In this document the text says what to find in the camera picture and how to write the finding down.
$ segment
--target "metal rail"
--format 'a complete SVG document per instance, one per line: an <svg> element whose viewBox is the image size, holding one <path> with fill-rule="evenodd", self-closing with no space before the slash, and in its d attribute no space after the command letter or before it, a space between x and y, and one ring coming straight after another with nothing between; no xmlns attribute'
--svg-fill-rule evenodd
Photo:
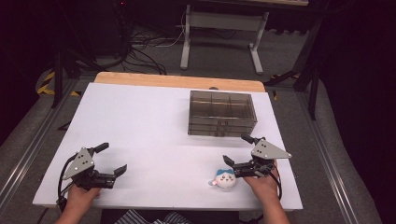
<svg viewBox="0 0 396 224"><path fill-rule="evenodd" d="M35 134L31 144L28 148L26 148L25 153L21 156L20 161L14 167L10 176L8 177L6 184L2 187L0 191L0 216L2 216L5 212L9 201L28 172L29 167L35 159L35 156L48 136L53 121L55 121L57 118L62 106L64 105L64 102L76 86L77 82L78 81L76 79L70 79L67 82L64 88L64 97L62 98L61 102L59 102L55 108L52 108L49 111L38 132Z"/></svg>
<svg viewBox="0 0 396 224"><path fill-rule="evenodd" d="M332 157L329 155L326 145L324 144L322 134L315 121L311 119L309 111L307 109L308 101L302 92L296 92L297 99L300 103L302 110L304 111L304 117L308 123L309 129L318 144L318 154L323 164L324 170L327 177L329 178L334 193L335 199L340 206L341 213L344 216L344 220L347 224L359 224L358 218L353 211L352 205L347 197L347 191L344 186L343 179L341 178L337 167L332 161Z"/></svg>

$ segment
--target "wooden table edge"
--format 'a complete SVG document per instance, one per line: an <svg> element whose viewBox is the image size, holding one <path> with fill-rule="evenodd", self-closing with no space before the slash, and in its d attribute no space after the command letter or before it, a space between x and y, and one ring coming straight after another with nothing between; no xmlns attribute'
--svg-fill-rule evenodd
<svg viewBox="0 0 396 224"><path fill-rule="evenodd" d="M265 88L260 81L213 77L180 77L136 73L101 72L96 76L94 83L204 90L209 90L209 88L218 88L220 91L265 92Z"/></svg>

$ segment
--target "plush toy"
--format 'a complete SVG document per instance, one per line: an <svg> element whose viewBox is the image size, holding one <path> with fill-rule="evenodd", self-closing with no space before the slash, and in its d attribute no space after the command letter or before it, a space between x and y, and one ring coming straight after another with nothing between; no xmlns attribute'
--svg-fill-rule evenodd
<svg viewBox="0 0 396 224"><path fill-rule="evenodd" d="M235 174L232 169L218 170L215 180L209 181L210 186L219 186L222 189L232 188L236 184Z"/></svg>

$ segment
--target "robotic arm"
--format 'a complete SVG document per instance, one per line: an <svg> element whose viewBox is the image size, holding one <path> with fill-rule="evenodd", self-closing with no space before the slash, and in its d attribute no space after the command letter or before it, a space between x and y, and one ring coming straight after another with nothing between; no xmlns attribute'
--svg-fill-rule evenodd
<svg viewBox="0 0 396 224"><path fill-rule="evenodd" d="M100 174L94 170L93 153L99 153L108 148L108 143L98 147L85 148L76 155L69 169L64 173L62 179L72 178L79 188L91 189L113 189L117 177L126 172L127 165L121 166L114 171L113 175Z"/></svg>
<svg viewBox="0 0 396 224"><path fill-rule="evenodd" d="M251 150L252 160L235 164L228 156L223 155L224 162L233 168L236 177L244 176L268 176L275 168L275 159L289 159L291 154L279 147L267 142L265 138L253 138L248 134L242 134L242 139L255 145Z"/></svg>

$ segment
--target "hand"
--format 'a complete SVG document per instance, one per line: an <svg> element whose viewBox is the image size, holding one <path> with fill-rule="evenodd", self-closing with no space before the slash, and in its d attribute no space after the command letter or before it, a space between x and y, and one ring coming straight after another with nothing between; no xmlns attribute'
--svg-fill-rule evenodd
<svg viewBox="0 0 396 224"><path fill-rule="evenodd" d="M272 170L272 174L274 177L279 178L279 173L276 169ZM262 204L266 200L272 200L274 197L277 197L277 184L271 176L268 175L260 178L246 176L244 179Z"/></svg>
<svg viewBox="0 0 396 224"><path fill-rule="evenodd" d="M68 192L66 208L57 223L79 223L90 209L93 199L101 189L85 190L73 185Z"/></svg>
<svg viewBox="0 0 396 224"><path fill-rule="evenodd" d="M271 171L274 177L279 174L276 169ZM289 224L288 217L277 197L277 184L271 176L256 178L253 176L244 177L250 185L256 197L262 203L262 213L266 224Z"/></svg>

